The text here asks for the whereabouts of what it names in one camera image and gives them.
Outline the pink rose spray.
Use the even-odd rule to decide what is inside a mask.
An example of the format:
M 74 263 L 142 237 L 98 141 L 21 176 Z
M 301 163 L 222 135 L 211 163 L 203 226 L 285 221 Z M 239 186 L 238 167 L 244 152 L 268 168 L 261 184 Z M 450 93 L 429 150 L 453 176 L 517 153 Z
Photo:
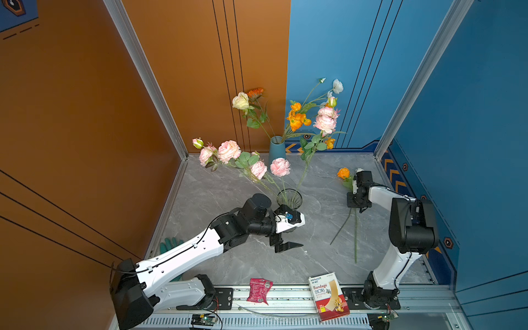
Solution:
M 199 151 L 200 165 L 211 172 L 220 168 L 236 169 L 240 177 L 275 194 L 286 188 L 283 180 L 273 178 L 258 152 L 242 151 L 234 140 L 227 140 L 217 148 L 198 137 L 192 139 L 192 145 Z
M 307 176 L 309 165 L 312 162 L 312 158 L 318 151 L 328 151 L 331 149 L 327 148 L 327 145 L 323 142 L 323 138 L 331 136 L 334 138 L 336 134 L 340 134 L 341 131 L 337 131 L 339 111 L 335 106 L 334 108 L 323 107 L 320 108 L 315 116 L 315 119 L 312 120 L 313 127 L 317 132 L 313 135 L 312 139 L 306 141 L 301 139 L 301 147 L 303 152 L 301 153 L 301 159 L 305 162 L 305 168 L 303 174 L 299 180 L 299 183 L 296 186 L 296 190 L 299 192 L 301 184 Z

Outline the teal ceramic vase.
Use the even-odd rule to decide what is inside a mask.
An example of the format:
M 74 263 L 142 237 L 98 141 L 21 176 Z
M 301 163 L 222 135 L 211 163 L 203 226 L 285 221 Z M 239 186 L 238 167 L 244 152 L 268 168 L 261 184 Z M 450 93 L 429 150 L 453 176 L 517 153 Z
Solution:
M 278 158 L 285 158 L 285 143 L 282 136 L 274 136 L 270 140 L 268 165 Z

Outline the white ranunculus spray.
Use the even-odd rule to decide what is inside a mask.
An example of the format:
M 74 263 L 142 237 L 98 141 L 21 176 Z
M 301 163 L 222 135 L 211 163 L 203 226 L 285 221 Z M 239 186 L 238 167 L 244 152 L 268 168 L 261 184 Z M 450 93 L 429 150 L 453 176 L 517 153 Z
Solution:
M 338 102 L 337 95 L 344 92 L 344 86 L 341 81 L 335 79 L 331 83 L 330 89 L 325 92 L 322 92 L 321 95 L 317 95 L 316 92 L 322 91 L 326 80 L 326 78 L 319 78 L 317 80 L 317 83 L 314 85 L 313 88 L 310 89 L 307 96 L 301 102 L 290 100 L 290 112 L 292 114 L 306 114 L 307 112 L 316 107 L 334 108 Z

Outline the white rose flower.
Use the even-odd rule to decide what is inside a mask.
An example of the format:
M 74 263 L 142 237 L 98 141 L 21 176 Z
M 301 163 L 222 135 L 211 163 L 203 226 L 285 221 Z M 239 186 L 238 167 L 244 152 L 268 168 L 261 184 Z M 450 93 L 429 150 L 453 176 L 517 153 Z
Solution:
M 259 124 L 259 120 L 255 119 L 254 107 L 249 104 L 249 97 L 247 95 L 247 92 L 239 92 L 232 99 L 232 107 L 234 109 L 237 109 L 237 110 L 240 111 L 242 117 L 246 120 L 246 126 L 248 128 L 251 128 L 251 129 L 262 129 L 261 125 Z

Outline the orange gerbera flower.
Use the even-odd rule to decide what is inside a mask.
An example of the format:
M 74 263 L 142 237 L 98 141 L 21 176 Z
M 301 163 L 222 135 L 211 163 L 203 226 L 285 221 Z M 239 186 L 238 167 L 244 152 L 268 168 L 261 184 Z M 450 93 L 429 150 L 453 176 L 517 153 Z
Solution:
M 249 97 L 249 104 L 254 107 L 255 119 L 259 121 L 261 128 L 265 131 L 269 138 L 275 136 L 275 131 L 270 122 L 270 116 L 268 113 L 268 101 L 265 99 L 264 88 L 258 87 L 251 89 L 247 92 Z M 263 124 L 267 123 L 272 134 L 269 134 L 268 131 L 264 128 Z

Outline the clear ribbed glass vase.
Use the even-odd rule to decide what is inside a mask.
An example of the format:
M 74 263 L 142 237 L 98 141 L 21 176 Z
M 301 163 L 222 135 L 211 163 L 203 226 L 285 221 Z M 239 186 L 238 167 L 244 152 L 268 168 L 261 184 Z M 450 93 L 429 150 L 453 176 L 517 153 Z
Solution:
M 296 189 L 284 188 L 283 190 L 279 191 L 276 201 L 279 206 L 286 205 L 292 210 L 298 210 L 303 203 L 302 199 L 303 197 L 301 193 Z

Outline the pink carnation spray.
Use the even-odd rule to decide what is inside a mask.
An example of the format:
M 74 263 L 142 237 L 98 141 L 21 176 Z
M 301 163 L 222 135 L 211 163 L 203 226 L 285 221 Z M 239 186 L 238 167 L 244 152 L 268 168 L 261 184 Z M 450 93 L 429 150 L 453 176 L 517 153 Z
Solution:
M 250 165 L 250 179 L 263 185 L 269 191 L 279 193 L 287 185 L 286 178 L 290 175 L 290 163 L 285 158 L 275 159 L 271 166 L 266 166 L 264 161 L 258 160 Z

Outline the yellow orange poppy spray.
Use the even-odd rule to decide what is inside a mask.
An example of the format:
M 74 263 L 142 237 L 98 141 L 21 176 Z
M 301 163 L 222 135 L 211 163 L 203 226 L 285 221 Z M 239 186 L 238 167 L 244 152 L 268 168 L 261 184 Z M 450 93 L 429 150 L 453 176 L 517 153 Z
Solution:
M 293 102 L 287 116 L 287 124 L 283 134 L 283 141 L 293 138 L 297 131 L 303 127 L 309 127 L 312 121 L 302 112 L 302 104 Z

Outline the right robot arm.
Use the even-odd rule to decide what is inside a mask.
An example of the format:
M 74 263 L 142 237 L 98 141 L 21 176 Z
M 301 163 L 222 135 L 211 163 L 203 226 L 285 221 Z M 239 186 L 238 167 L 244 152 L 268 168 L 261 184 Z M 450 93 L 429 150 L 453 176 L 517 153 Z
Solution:
M 439 243 L 433 203 L 402 195 L 373 181 L 370 171 L 359 169 L 353 179 L 347 205 L 364 212 L 374 204 L 390 212 L 390 247 L 382 262 L 370 272 L 357 299 L 369 309 L 394 309 L 400 282 L 422 255 Z

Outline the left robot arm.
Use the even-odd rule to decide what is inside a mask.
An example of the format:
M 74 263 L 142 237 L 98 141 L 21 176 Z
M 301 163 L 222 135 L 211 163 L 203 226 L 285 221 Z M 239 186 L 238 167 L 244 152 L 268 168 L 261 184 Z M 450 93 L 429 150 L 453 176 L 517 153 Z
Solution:
M 211 280 L 198 274 L 171 287 L 169 283 L 191 268 L 245 243 L 250 235 L 269 239 L 276 253 L 297 248 L 282 234 L 305 225 L 305 216 L 284 204 L 276 210 L 271 200 L 254 194 L 240 208 L 215 217 L 203 232 L 156 257 L 126 259 L 112 269 L 109 292 L 120 329 L 132 329 L 154 312 L 173 307 L 205 309 L 214 300 Z

